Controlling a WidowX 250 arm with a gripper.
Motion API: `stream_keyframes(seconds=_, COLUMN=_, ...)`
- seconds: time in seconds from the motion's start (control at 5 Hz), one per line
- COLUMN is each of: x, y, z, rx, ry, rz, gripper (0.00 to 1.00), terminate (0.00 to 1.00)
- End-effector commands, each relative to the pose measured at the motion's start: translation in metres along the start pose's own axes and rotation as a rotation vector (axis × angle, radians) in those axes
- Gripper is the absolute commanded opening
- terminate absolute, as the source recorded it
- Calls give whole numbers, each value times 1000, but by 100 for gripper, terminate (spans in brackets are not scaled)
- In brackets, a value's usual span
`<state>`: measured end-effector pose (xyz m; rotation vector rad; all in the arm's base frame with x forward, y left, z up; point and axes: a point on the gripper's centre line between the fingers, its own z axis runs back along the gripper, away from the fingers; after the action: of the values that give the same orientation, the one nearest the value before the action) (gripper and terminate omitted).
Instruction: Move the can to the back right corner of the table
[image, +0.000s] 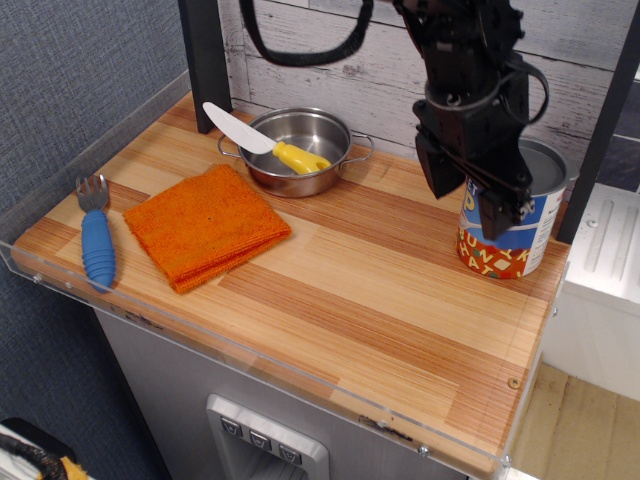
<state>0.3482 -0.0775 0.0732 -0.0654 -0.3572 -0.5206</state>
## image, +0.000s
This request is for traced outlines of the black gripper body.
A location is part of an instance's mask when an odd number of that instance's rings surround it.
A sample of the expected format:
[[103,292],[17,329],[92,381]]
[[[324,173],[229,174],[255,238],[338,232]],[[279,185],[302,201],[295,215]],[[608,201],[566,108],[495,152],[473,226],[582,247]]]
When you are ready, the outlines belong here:
[[465,178],[484,189],[531,190],[519,152],[529,118],[531,67],[519,54],[427,54],[425,98],[413,112]]

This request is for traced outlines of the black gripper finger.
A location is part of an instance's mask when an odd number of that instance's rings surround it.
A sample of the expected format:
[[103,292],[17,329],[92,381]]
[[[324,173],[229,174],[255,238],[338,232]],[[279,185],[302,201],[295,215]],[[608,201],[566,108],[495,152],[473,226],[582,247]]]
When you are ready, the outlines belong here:
[[497,240],[510,228],[519,226],[533,212],[530,189],[486,189],[480,194],[479,202],[482,232],[488,240]]
[[423,174],[436,199],[450,194],[463,184],[465,175],[422,127],[418,128],[415,145]]

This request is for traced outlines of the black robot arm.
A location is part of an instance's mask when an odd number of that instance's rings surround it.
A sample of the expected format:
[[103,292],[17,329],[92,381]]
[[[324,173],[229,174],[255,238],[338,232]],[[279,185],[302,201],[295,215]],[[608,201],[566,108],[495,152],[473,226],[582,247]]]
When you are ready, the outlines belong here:
[[522,13],[507,1],[397,1],[425,63],[415,102],[416,151],[440,198],[472,180],[483,235],[496,240],[532,207],[532,175],[519,150],[529,123],[530,66],[514,52]]

